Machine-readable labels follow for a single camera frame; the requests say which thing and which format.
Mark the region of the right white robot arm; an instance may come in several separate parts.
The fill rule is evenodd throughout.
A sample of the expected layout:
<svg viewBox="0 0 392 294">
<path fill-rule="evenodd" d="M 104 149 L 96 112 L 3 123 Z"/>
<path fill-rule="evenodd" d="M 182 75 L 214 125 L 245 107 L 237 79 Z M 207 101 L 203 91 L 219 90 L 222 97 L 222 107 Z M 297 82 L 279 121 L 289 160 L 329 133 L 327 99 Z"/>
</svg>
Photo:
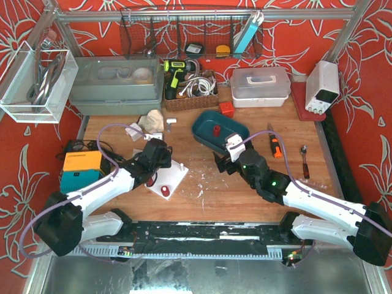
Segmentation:
<svg viewBox="0 0 392 294">
<path fill-rule="evenodd" d="M 365 262 L 386 265 L 391 249 L 391 219 L 381 204 L 352 203 L 307 187 L 270 169 L 254 149 L 244 150 L 236 160 L 230 155 L 215 154 L 214 161 L 221 173 L 239 173 L 265 201 L 311 214 L 307 217 L 287 213 L 281 227 L 288 237 L 346 247 Z"/>
</svg>

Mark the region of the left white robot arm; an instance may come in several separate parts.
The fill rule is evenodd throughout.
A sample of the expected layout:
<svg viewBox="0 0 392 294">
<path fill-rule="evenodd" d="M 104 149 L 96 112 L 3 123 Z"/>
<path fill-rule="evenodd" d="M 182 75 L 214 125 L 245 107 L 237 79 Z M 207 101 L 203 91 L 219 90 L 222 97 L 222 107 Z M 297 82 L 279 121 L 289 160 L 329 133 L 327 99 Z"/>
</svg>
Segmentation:
<svg viewBox="0 0 392 294">
<path fill-rule="evenodd" d="M 161 168 L 172 165 L 172 147 L 153 138 L 143 151 L 123 162 L 107 176 L 80 190 L 54 192 L 34 223 L 34 232 L 59 257 L 78 245 L 120 232 L 129 218 L 120 210 L 93 215 L 98 208 L 146 184 Z"/>
</svg>

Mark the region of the white peg base plate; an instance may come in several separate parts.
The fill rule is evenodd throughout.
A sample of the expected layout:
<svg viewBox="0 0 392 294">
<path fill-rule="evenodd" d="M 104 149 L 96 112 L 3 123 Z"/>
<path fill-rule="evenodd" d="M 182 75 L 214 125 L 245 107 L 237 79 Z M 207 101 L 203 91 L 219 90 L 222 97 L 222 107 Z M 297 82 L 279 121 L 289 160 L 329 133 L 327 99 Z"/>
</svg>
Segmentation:
<svg viewBox="0 0 392 294">
<path fill-rule="evenodd" d="M 155 183 L 151 187 L 148 188 L 150 191 L 154 192 L 158 196 L 162 197 L 165 200 L 169 200 L 170 197 L 174 194 L 177 187 L 180 185 L 181 181 L 187 175 L 189 169 L 184 166 L 183 163 L 179 163 L 175 160 L 171 161 L 170 168 L 160 168 L 158 171 L 153 174 L 152 179 L 155 180 Z M 160 191 L 162 186 L 168 186 L 171 192 L 169 197 L 163 197 Z"/>
</svg>

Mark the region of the red spring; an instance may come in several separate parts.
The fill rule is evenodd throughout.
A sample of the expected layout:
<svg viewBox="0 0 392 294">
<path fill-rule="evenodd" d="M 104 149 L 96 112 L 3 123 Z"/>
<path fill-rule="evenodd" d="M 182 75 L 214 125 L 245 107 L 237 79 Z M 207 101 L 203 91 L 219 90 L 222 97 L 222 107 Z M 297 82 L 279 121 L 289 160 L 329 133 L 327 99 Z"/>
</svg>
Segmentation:
<svg viewBox="0 0 392 294">
<path fill-rule="evenodd" d="M 148 182 L 146 183 L 146 187 L 151 187 L 151 186 L 154 185 L 154 183 L 155 183 L 155 180 L 153 180 L 152 178 L 150 178 L 150 179 L 148 180 Z"/>
<path fill-rule="evenodd" d="M 162 186 L 160 188 L 163 197 L 169 197 L 171 195 L 170 189 L 168 186 Z"/>
<path fill-rule="evenodd" d="M 213 127 L 213 137 L 218 138 L 221 135 L 221 126 L 215 125 Z"/>
</svg>

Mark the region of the beige work glove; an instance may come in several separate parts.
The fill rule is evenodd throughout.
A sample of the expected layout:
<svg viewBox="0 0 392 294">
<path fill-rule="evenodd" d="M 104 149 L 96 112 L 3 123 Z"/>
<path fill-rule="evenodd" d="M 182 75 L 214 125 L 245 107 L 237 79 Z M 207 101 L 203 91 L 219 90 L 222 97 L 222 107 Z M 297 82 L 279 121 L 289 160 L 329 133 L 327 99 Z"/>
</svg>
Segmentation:
<svg viewBox="0 0 392 294">
<path fill-rule="evenodd" d="M 160 110 L 151 110 L 147 115 L 141 116 L 138 125 L 147 133 L 164 131 L 164 117 Z"/>
</svg>

